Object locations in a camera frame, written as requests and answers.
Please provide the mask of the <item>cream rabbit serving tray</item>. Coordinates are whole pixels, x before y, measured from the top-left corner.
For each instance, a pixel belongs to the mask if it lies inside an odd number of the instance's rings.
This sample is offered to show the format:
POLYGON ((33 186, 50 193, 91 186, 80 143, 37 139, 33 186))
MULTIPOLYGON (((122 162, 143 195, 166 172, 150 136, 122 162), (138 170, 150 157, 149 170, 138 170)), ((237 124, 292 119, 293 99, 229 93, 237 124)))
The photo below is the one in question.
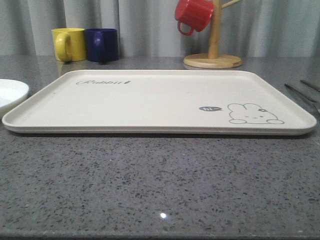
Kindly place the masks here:
POLYGON ((76 70, 4 115, 16 133, 303 135, 317 120, 238 70, 76 70))

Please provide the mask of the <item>grey curtain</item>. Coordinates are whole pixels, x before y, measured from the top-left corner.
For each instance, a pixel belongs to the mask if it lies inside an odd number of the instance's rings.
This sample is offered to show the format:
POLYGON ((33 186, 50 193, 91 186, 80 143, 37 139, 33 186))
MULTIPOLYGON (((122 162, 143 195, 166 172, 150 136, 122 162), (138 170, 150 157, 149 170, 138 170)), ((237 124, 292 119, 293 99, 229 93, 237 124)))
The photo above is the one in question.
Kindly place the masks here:
MULTIPOLYGON (((1 55, 53 55, 56 28, 113 28, 123 57, 183 57, 208 50, 210 30, 179 33, 175 0, 3 0, 1 55)), ((317 0, 243 0, 225 8, 219 50, 239 57, 320 54, 317 0)))

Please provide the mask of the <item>dark blue mug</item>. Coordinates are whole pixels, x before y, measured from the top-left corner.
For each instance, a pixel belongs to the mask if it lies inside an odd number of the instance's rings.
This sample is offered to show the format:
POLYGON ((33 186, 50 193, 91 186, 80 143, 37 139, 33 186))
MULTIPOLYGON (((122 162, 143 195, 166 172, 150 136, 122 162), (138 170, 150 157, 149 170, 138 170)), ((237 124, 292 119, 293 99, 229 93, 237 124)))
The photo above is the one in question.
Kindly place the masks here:
POLYGON ((118 32, 114 28, 88 28, 84 30, 87 60, 112 62, 119 59, 118 32))

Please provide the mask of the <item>silver metal fork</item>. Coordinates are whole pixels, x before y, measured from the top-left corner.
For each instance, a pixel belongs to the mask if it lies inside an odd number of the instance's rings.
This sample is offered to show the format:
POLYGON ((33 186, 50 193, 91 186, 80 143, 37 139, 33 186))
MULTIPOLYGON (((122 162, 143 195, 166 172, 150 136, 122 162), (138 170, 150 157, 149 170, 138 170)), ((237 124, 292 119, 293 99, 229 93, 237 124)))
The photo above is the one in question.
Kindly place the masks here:
POLYGON ((312 104, 312 106, 315 108, 316 112, 318 114, 320 114, 320 103, 318 101, 314 100, 313 98, 311 98, 310 96, 306 95, 305 93, 302 93, 300 90, 298 90, 297 88, 293 87, 290 84, 285 83, 284 86, 286 88, 298 93, 304 99, 308 100, 312 104))

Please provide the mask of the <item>yellow mug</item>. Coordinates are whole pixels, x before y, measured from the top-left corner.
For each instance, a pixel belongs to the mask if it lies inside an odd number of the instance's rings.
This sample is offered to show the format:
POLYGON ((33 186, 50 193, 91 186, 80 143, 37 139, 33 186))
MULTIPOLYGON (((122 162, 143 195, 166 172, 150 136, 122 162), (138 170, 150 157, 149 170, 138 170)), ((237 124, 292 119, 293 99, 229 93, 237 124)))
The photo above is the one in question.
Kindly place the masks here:
POLYGON ((87 58, 84 30, 84 28, 56 28, 51 30, 56 60, 76 62, 87 58))

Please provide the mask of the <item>silver metal chopstick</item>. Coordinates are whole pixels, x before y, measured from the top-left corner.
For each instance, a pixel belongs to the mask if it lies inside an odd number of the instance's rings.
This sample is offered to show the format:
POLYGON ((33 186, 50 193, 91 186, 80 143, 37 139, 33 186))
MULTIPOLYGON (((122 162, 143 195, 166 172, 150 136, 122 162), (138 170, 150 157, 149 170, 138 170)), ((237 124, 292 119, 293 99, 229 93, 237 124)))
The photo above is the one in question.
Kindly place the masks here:
POLYGON ((306 85, 306 86, 308 86, 308 87, 320 92, 320 87, 318 85, 313 84, 311 82, 308 82, 306 80, 300 80, 300 82, 303 83, 304 85, 306 85))

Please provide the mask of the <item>wooden mug tree stand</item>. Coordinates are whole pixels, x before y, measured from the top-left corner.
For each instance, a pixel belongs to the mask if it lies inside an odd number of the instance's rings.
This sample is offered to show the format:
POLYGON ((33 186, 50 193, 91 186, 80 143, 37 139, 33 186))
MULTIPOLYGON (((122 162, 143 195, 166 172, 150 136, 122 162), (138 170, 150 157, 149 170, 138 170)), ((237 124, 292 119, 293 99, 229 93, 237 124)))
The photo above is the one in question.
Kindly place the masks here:
POLYGON ((191 54, 184 58, 185 65, 203 69, 230 69, 242 65, 242 59, 238 56, 220 54, 220 25, 222 10, 240 2, 241 0, 230 0, 222 3, 221 0, 213 0, 214 13, 210 20, 210 35, 208 53, 191 54))

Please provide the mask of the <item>white round plate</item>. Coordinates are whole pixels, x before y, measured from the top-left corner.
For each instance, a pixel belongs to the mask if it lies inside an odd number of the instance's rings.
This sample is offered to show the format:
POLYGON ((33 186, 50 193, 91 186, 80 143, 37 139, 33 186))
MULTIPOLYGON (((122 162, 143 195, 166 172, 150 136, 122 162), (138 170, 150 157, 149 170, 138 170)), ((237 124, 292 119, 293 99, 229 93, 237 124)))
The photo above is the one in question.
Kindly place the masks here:
POLYGON ((0 118, 25 101, 29 94, 29 86, 12 79, 0 80, 0 118))

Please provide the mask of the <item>red mug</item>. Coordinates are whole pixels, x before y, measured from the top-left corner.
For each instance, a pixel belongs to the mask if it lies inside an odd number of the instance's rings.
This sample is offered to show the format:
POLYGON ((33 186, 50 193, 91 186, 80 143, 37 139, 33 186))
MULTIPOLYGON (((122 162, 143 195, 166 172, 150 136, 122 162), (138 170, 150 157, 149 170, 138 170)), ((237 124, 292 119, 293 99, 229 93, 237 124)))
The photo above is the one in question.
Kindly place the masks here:
POLYGON ((186 36, 201 32, 209 24, 214 8, 209 0, 179 0, 174 12, 178 31, 186 36))

